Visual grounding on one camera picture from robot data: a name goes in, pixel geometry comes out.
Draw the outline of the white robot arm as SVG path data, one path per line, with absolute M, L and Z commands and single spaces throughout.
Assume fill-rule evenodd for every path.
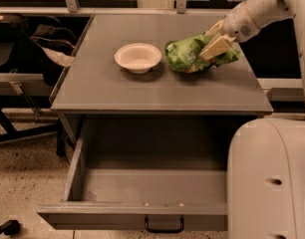
M 207 33 L 200 56 L 210 60 L 233 42 L 292 18 L 305 102 L 305 0 L 246 0 Z M 305 239 L 305 120 L 256 119 L 230 144 L 228 239 Z

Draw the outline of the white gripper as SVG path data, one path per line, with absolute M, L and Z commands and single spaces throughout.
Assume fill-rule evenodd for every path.
M 227 52 L 234 40 L 237 43 L 244 43 L 259 32 L 260 28 L 255 24 L 247 5 L 240 3 L 225 16 L 224 20 L 218 21 L 205 32 L 209 42 L 198 56 L 209 61 Z

